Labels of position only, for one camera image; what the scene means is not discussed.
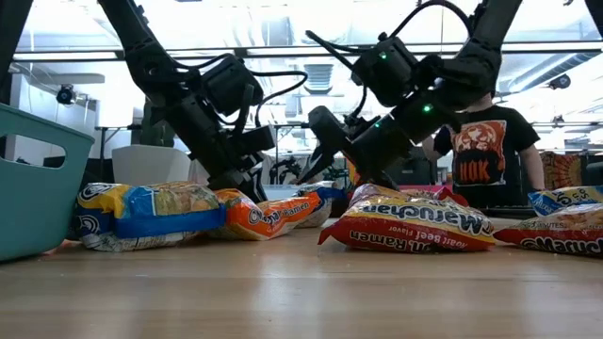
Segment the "plastic bin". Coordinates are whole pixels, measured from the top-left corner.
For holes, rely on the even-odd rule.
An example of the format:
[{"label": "plastic bin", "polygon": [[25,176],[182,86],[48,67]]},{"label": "plastic bin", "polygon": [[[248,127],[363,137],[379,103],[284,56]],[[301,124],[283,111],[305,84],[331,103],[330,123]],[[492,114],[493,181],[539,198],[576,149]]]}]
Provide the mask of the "plastic bin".
[{"label": "plastic bin", "polygon": [[0,261],[51,250],[68,231],[94,139],[0,104],[0,136],[23,136],[62,147],[58,169],[0,158]]}]

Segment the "wooden tabletop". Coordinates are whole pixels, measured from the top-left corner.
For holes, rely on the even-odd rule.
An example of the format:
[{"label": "wooden tabletop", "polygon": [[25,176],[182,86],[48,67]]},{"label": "wooden tabletop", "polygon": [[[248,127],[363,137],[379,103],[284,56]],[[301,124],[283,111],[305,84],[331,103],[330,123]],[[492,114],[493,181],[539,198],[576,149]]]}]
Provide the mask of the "wooden tabletop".
[{"label": "wooden tabletop", "polygon": [[603,338],[603,261],[267,242],[0,266],[2,339]]}]

